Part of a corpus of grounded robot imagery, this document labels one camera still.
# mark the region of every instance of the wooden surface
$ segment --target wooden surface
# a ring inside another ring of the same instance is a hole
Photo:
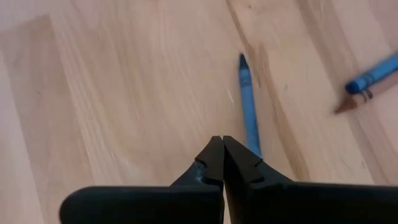
[[[339,116],[398,48],[395,0],[0,0],[0,223],[58,223],[88,185],[169,185],[212,135],[295,180],[398,184],[398,86]]]

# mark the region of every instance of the wood grain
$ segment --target wood grain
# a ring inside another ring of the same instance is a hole
[[[394,0],[0,6],[0,223],[57,223],[80,187],[169,185],[212,135],[244,142],[240,52],[268,164],[398,183],[398,88],[333,114],[343,85],[397,50]]]

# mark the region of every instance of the brown crayon tip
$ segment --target brown crayon tip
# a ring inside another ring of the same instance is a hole
[[[343,100],[343,102],[340,104],[340,106],[335,110],[336,114],[340,114],[342,112],[352,110],[358,107],[357,102],[352,99],[352,97],[347,97]]]

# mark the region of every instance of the crayon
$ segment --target crayon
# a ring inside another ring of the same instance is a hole
[[[368,103],[374,97],[382,94],[394,85],[398,85],[398,72],[392,73],[387,78],[381,80],[379,83],[374,84],[373,86],[370,86],[368,89],[361,91],[360,93],[347,97],[339,105],[335,113],[338,114],[348,110],[353,110],[360,105]]]
[[[239,86],[241,87],[243,120],[244,127],[246,129],[246,144],[251,152],[262,158],[251,74],[248,63],[243,54],[239,56]]]
[[[398,69],[398,53],[379,62],[375,67],[356,77],[345,86],[347,93],[357,94]]]

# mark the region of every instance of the blue crayon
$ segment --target blue crayon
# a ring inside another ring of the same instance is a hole
[[[357,94],[398,69],[398,53],[379,62],[374,68],[358,76],[345,86],[347,93]]]
[[[246,144],[251,152],[262,158],[250,69],[243,54],[239,56],[239,85],[241,87],[244,127],[246,128]]]

